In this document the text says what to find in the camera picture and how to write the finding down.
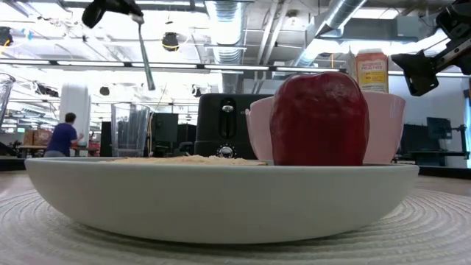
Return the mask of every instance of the woven placemat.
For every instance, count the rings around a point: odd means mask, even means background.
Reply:
[[[471,198],[414,190],[360,230],[283,244],[215,246],[80,225],[36,192],[0,198],[0,264],[471,264]]]

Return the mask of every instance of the white plate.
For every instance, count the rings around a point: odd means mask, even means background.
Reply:
[[[419,168],[179,166],[36,158],[40,195],[85,225],[148,239],[214,244],[293,241],[354,230],[404,199]]]

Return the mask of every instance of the toaster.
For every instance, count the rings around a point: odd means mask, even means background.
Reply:
[[[250,145],[245,110],[273,95],[207,93],[199,98],[194,154],[257,159]]]

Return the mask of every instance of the apple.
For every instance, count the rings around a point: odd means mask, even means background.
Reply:
[[[339,72],[289,77],[273,100],[276,166],[363,165],[369,113],[354,79]]]

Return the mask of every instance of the pink cup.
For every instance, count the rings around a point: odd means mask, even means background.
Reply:
[[[391,163],[403,134],[406,101],[388,93],[364,91],[369,110],[369,140],[364,163]],[[273,160],[270,115],[273,97],[253,102],[245,110],[253,152],[259,160]]]

